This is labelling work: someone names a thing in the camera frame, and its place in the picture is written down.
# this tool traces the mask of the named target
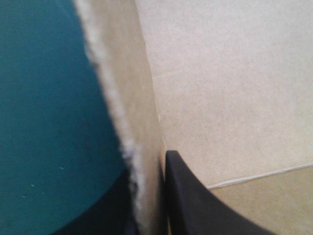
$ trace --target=beige floor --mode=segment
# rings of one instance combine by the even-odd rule
[[[211,190],[278,235],[313,234],[313,167]]]

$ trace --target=teal fabric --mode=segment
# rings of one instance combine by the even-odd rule
[[[125,168],[70,0],[0,1],[0,234],[44,235]]]

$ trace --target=black curved object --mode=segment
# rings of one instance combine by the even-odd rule
[[[273,235],[210,193],[177,151],[167,151],[165,172],[172,235]]]
[[[52,235],[137,235],[128,181],[124,170],[91,208]]]

